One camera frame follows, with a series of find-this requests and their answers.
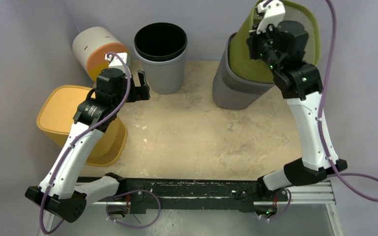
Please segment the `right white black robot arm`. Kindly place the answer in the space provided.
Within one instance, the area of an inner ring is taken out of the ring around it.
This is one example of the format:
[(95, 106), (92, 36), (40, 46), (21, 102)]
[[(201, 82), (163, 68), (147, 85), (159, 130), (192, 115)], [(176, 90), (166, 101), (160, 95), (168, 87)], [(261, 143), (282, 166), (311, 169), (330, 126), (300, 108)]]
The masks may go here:
[(348, 167), (330, 147), (330, 138), (320, 136), (327, 130), (320, 107), (323, 84), (318, 68), (304, 60), (308, 39), (304, 26), (295, 21), (256, 25), (247, 38), (251, 59), (263, 61), (270, 69), (290, 107), (302, 147), (301, 158), (257, 180), (256, 192), (263, 200), (273, 197), (278, 189), (315, 184)]

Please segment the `yellow mesh basket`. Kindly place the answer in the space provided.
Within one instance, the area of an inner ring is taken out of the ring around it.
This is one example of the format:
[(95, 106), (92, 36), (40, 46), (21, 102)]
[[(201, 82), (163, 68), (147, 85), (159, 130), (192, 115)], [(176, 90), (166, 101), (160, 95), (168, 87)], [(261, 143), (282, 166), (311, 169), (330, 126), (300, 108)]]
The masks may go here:
[[(73, 117), (90, 90), (90, 87), (64, 85), (52, 91), (42, 105), (36, 125), (59, 147), (68, 146), (77, 135), (88, 129), (86, 125), (75, 124)], [(127, 135), (125, 124), (120, 118), (115, 118), (93, 147), (86, 164), (98, 167), (114, 164), (123, 153)]]

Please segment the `grey mesh basket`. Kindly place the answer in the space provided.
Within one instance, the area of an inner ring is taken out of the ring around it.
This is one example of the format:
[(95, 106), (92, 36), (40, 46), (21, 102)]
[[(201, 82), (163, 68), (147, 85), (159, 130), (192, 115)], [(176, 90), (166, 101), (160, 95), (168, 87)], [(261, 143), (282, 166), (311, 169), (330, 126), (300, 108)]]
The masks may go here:
[(218, 107), (243, 110), (275, 85), (248, 81), (233, 73), (229, 66), (229, 48), (234, 36), (233, 33), (229, 37), (214, 76), (212, 98)]

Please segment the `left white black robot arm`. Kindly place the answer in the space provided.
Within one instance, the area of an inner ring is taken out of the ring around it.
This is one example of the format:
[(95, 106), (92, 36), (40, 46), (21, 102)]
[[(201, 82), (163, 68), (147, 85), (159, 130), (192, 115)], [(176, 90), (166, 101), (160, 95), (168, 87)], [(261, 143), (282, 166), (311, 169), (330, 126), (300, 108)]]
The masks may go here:
[(127, 102), (150, 99), (144, 71), (138, 71), (139, 86), (120, 69), (102, 70), (96, 88), (89, 90), (73, 116), (70, 133), (56, 162), (38, 186), (30, 186), (25, 197), (40, 207), (39, 221), (49, 212), (69, 223), (75, 222), (87, 205), (111, 197), (121, 201), (127, 195), (124, 180), (117, 174), (77, 186), (76, 181), (94, 146), (105, 134), (117, 112)]

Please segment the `green mesh basket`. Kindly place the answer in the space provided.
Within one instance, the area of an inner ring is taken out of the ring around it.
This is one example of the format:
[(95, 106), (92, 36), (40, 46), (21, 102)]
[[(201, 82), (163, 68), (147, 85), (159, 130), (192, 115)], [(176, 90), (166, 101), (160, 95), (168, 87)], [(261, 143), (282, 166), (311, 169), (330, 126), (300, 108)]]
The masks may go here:
[[(283, 1), (285, 6), (285, 21), (300, 22), (309, 39), (305, 47), (304, 61), (318, 65), (320, 59), (320, 35), (317, 19), (306, 7), (292, 2)], [(250, 59), (247, 38), (253, 25), (259, 23), (256, 9), (253, 7), (242, 26), (235, 33), (228, 46), (228, 65), (231, 71), (243, 80), (250, 82), (273, 84), (273, 75), (268, 66), (261, 60)]]

